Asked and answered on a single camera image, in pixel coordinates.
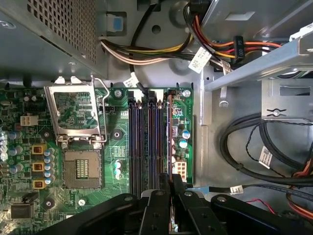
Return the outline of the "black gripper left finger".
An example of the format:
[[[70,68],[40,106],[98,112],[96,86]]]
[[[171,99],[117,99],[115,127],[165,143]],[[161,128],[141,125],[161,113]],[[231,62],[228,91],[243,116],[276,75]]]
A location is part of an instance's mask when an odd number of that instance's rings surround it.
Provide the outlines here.
[[[41,235],[167,235],[169,233],[169,176],[159,187],[137,199],[124,193],[39,232]]]

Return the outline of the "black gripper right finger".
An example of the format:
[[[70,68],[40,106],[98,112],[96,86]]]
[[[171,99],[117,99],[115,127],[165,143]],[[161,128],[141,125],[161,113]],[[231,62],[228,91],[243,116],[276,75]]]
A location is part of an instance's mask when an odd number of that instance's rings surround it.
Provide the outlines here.
[[[172,176],[179,216],[197,235],[311,235],[312,229],[234,197],[218,194],[210,202],[187,190],[179,174]]]

